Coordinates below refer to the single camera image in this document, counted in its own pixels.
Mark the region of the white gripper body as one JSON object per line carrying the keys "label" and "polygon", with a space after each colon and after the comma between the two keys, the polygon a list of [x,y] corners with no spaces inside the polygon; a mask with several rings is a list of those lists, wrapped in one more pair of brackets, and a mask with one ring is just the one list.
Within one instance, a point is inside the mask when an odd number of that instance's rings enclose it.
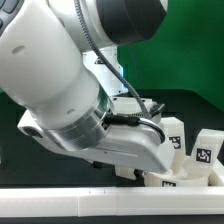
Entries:
{"label": "white gripper body", "polygon": [[152,128],[142,124],[106,126],[95,114],[66,127],[48,130],[39,126],[26,110],[18,129],[56,154],[148,172],[167,172],[175,154],[169,139],[161,142]]}

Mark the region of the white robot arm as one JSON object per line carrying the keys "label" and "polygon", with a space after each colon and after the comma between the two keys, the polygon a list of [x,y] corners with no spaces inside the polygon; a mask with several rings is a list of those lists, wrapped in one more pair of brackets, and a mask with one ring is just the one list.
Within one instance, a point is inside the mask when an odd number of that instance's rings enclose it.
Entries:
{"label": "white robot arm", "polygon": [[48,150],[164,173],[174,148],[153,107],[130,116],[83,63],[96,47],[150,39],[168,0],[0,0],[0,89],[25,109],[18,127]]}

